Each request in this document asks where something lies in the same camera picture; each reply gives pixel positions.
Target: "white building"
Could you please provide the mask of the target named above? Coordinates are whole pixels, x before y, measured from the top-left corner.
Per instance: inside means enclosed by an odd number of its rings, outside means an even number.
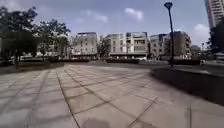
[[[224,17],[224,0],[205,0],[210,29]]]
[[[148,54],[148,38],[146,32],[127,32],[109,34],[109,56],[135,58],[145,57]]]
[[[169,34],[150,36],[150,53],[152,57],[158,58],[165,54],[165,43],[170,39]]]
[[[97,34],[95,32],[78,33],[72,43],[72,56],[78,58],[96,58]]]

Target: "street lamp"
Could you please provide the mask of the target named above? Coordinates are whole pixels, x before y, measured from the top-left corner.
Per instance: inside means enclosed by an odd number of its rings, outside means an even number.
[[[173,38],[173,22],[172,22],[172,16],[171,16],[171,8],[173,6],[173,3],[172,2],[167,2],[164,4],[164,6],[168,9],[169,11],[169,17],[170,17],[170,29],[171,29],[171,33],[170,33],[170,36],[171,36],[171,49],[172,49],[172,55],[171,55],[171,59],[170,59],[170,64],[171,64],[171,67],[173,67],[173,60],[174,60],[174,38]]]

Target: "building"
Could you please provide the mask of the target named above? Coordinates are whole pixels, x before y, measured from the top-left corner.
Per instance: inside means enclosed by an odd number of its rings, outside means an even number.
[[[109,56],[116,58],[137,58],[148,55],[147,32],[109,34]]]
[[[72,56],[83,59],[95,59],[97,57],[96,32],[78,33],[72,43]]]
[[[205,0],[210,29],[224,17],[224,0]]]
[[[187,33],[182,31],[174,32],[174,55],[181,59],[190,56],[191,39]],[[171,40],[165,42],[165,55],[172,55]]]
[[[152,58],[160,58],[160,56],[165,55],[165,43],[169,39],[169,34],[150,36],[150,53]]]

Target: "paved plaza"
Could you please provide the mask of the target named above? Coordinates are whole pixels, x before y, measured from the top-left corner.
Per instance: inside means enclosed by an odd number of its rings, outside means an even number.
[[[0,128],[224,127],[224,107],[167,86],[150,71],[68,64],[1,75]]]

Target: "sky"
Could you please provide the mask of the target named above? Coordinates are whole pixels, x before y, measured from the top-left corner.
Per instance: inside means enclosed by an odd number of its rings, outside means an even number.
[[[204,0],[170,0],[175,30],[185,31],[192,43],[201,46],[209,38]],[[35,6],[35,23],[52,18],[65,22],[71,35],[97,32],[170,32],[167,0],[0,0],[10,11]]]

